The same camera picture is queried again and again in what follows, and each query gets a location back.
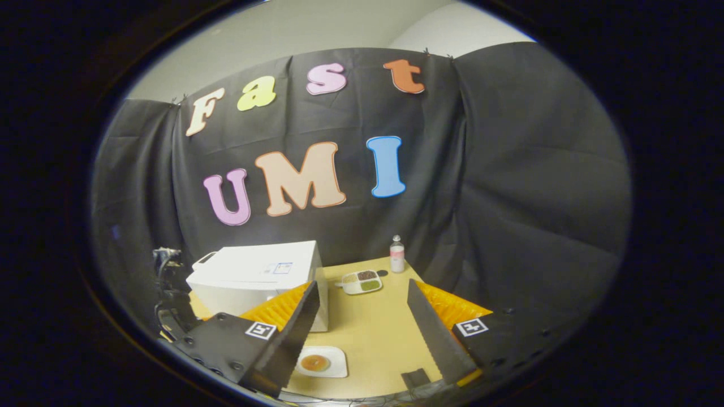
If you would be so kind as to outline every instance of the label sticker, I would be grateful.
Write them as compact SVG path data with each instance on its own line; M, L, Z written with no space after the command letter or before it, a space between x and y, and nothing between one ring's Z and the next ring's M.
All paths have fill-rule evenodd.
M277 327L275 325L264 324L263 322L254 322L254 325L249 327L245 333L259 339L269 340L276 330Z
M483 321L481 321L480 318L464 321L459 324L455 324L455 326L458 327L460 333L462 333L465 337L477 335L488 330L488 327L483 324Z
M274 270L277 269L277 266L279 266L279 263L269 263L264 267L263 274L271 274L274 272Z
M279 263L274 270L274 274L289 274L289 270L292 269L292 264L293 263Z

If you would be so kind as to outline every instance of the blue letter i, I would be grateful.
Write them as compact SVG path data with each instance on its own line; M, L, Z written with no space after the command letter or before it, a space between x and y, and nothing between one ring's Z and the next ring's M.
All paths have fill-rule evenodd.
M405 192L405 184L400 181L400 168L397 164L397 149L403 141L394 135L373 137L367 140L367 148L374 152L374 166L377 170L377 185L372 195L386 198Z

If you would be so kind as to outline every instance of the foam letter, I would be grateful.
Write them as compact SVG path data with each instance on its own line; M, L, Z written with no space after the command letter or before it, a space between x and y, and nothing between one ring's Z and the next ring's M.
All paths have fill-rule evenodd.
M249 197L246 195L246 187L244 186L245 178L245 169L234 169L227 174L227 179L234 185L236 202L239 204L239 210L236 212L231 212L224 203L224 196L222 195L222 183L224 180L221 176L212 175L203 181L203 186L206 187L206 190L209 192L211 208L214 209L216 217L226 225L243 225L251 216Z
M344 71L345 68L340 64L319 65L312 68L307 74L310 82L307 85L307 91L312 95L340 91L347 85L347 78L338 73Z
M278 151L258 157L256 166L264 171L266 188L269 191L269 208L266 213L270 217L278 217L292 211L292 205L284 200L283 191L286 191L299 209L306 208L311 186L314 186L312 206L324 208L346 201L347 196L340 191L337 175L334 173L336 152L336 143L313 144L307 149L300 172Z
M377 185L372 195L386 198L405 192L405 184L400 181L400 167L397 164L397 149L403 141L396 136L386 135L367 140L367 148L374 152L374 166L377 170Z
M392 70L392 83L402 92L420 93L425 90L425 85L415 83L412 79L413 73L420 73L420 67L410 65L407 59L398 59L382 66L385 69Z
M255 106L266 106L277 97L277 94L274 93L273 76L262 76L259 79L252 80L244 86L242 92L244 94L236 103L236 108L242 112Z
M202 131L204 127L206 127L206 122L203 121L203 118L205 117L208 119L209 117L211 117L211 113L214 113L216 101L223 97L224 89L221 88L216 89L208 95L198 98L195 102L193 102L191 124L188 126L188 130L186 130L187 136L195 135L196 133Z

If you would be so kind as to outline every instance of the pancake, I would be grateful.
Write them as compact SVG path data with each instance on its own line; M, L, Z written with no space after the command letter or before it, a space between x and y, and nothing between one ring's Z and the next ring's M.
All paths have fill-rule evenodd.
M323 372L329 368L330 362L329 359L324 356L309 355L305 356L300 364L310 372Z

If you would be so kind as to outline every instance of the white microwave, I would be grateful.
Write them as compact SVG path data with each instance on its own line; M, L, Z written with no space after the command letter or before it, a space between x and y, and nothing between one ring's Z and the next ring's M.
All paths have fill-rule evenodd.
M327 279L315 240L224 247L206 254L192 269L186 282L212 314L241 315L276 295L316 280L319 311L311 331L327 331Z

